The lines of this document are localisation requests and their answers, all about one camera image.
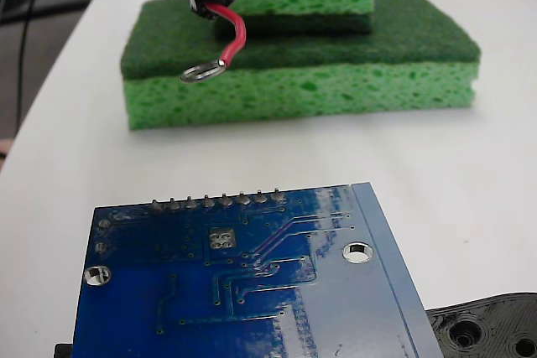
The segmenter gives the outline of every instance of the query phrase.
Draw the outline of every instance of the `black cable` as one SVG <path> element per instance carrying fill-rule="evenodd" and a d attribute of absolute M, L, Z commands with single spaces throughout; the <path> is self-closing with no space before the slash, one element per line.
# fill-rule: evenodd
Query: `black cable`
<path fill-rule="evenodd" d="M 23 75 L 24 75 L 24 51 L 26 50 L 26 38 L 28 36 L 28 28 L 32 20 L 35 0 L 29 0 L 26 17 L 24 18 L 23 33 L 20 39 L 18 49 L 18 76 L 17 76 L 17 111 L 15 115 L 15 136 L 20 129 L 23 120 Z"/>

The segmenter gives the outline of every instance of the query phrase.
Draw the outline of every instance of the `metal pin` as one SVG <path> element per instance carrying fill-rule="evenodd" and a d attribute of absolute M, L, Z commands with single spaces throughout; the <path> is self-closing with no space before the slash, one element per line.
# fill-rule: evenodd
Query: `metal pin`
<path fill-rule="evenodd" d="M 108 228 L 110 226 L 111 222 L 109 220 L 100 220 L 99 221 L 99 226 L 101 228 Z"/>
<path fill-rule="evenodd" d="M 250 204 L 250 198 L 248 196 L 246 196 L 243 192 L 241 192 L 239 194 L 239 196 L 237 197 L 237 201 L 241 205 L 249 205 Z"/>
<path fill-rule="evenodd" d="M 211 207 L 214 207 L 214 205 L 215 205 L 214 200 L 209 199 L 209 195 L 205 195 L 205 197 L 203 198 L 203 201 L 201 203 L 203 204 L 203 206 L 206 209 L 210 209 Z"/>
<path fill-rule="evenodd" d="M 267 196 L 261 193 L 261 190 L 258 190 L 258 193 L 253 197 L 253 201 L 256 203 L 265 203 L 267 201 Z"/>
<path fill-rule="evenodd" d="M 285 200 L 285 194 L 280 192 L 278 188 L 274 189 L 274 193 L 272 193 L 272 200 L 274 201 L 284 201 Z"/>
<path fill-rule="evenodd" d="M 168 207 L 170 210 L 178 210 L 181 208 L 181 204 L 179 203 L 179 201 L 175 201 L 175 199 L 170 199 Z"/>
<path fill-rule="evenodd" d="M 190 197 L 188 196 L 186 198 L 186 205 L 185 207 L 188 209 L 188 210 L 193 210 L 195 209 L 196 207 L 198 206 L 198 204 Z"/>
<path fill-rule="evenodd" d="M 161 211 L 164 207 L 162 206 L 162 203 L 159 203 L 157 200 L 153 200 L 151 203 L 151 208 L 155 211 Z"/>
<path fill-rule="evenodd" d="M 106 251 L 107 251 L 107 246 L 104 243 L 99 242 L 95 244 L 95 252 L 104 253 Z"/>
<path fill-rule="evenodd" d="M 221 205 L 228 207 L 229 205 L 232 205 L 233 200 L 231 198 L 227 197 L 225 193 L 222 193 L 222 197 L 218 200 Z"/>

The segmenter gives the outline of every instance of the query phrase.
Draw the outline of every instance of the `stacked sponges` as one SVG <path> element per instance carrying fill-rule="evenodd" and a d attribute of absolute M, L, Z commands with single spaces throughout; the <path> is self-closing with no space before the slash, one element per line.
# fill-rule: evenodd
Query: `stacked sponges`
<path fill-rule="evenodd" d="M 427 0 L 375 4 L 363 34 L 373 0 L 237 0 L 247 46 L 187 85 L 181 72 L 216 59 L 232 26 L 188 0 L 149 2 L 122 60 L 129 126 L 470 106 L 480 51 L 468 35 Z"/>

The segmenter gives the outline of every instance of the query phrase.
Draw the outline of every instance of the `blue circuit board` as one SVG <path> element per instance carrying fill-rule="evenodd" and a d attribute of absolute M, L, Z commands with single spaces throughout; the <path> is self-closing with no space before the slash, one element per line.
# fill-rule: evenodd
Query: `blue circuit board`
<path fill-rule="evenodd" d="M 441 356 L 369 184 L 95 210 L 73 358 L 209 356 Z"/>

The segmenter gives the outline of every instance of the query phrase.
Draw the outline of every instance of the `red wire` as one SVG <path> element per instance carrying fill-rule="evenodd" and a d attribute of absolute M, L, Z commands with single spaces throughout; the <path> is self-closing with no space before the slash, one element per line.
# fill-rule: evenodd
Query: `red wire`
<path fill-rule="evenodd" d="M 214 13 L 220 14 L 225 19 L 229 20 L 235 26 L 236 38 L 222 52 L 220 59 L 224 61 L 227 67 L 232 63 L 233 57 L 246 44 L 246 25 L 241 16 L 233 12 L 230 8 L 217 3 L 206 3 L 206 8 Z"/>

